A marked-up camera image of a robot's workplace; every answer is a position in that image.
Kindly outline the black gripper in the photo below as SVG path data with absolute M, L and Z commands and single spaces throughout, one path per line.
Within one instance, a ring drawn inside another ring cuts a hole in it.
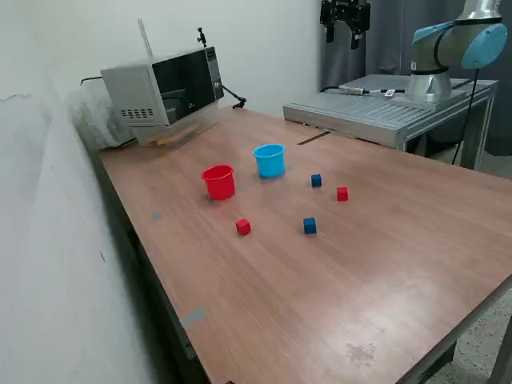
M 360 40 L 370 28 L 370 4 L 358 0 L 322 0 L 319 21 L 326 29 L 327 43 L 334 40 L 336 19 L 351 22 L 351 48 L 357 49 Z

